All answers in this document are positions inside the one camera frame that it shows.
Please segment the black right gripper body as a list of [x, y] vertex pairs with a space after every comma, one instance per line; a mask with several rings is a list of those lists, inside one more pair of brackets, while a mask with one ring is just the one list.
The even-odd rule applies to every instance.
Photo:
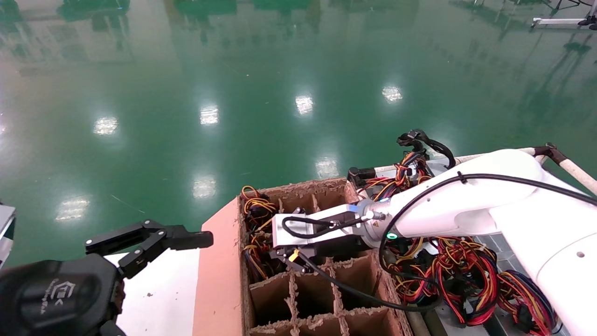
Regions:
[[275, 257], [301, 250], [308, 258], [337, 258], [369, 249], [364, 224], [356, 212], [278, 213]]

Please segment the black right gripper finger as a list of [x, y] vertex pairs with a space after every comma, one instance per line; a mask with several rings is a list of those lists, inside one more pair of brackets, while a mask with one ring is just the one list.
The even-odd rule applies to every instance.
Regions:
[[289, 266], [289, 268], [295, 272], [301, 274], [312, 273], [312, 268], [305, 262], [303, 258], [300, 257], [299, 254], [284, 254], [282, 256], [282, 261], [284, 264], [286, 264], [286, 266]]

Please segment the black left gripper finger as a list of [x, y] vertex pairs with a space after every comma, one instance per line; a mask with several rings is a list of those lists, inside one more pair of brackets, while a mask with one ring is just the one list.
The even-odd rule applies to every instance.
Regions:
[[151, 234], [164, 228], [162, 224], [153, 220], [144, 220], [118, 228], [117, 230], [88, 239], [85, 242], [85, 254], [112, 255], [129, 247], [139, 245], [147, 240]]
[[183, 251], [212, 246], [210, 231], [189, 232], [183, 225], [140, 225], [124, 236], [119, 250], [134, 247], [119, 260], [121, 276], [132, 279], [167, 250]]

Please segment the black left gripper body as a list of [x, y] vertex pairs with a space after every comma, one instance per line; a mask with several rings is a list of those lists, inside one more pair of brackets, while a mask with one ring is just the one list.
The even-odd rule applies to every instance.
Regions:
[[4, 269], [0, 279], [0, 333], [123, 336], [117, 318], [124, 298], [118, 268], [99, 255]]

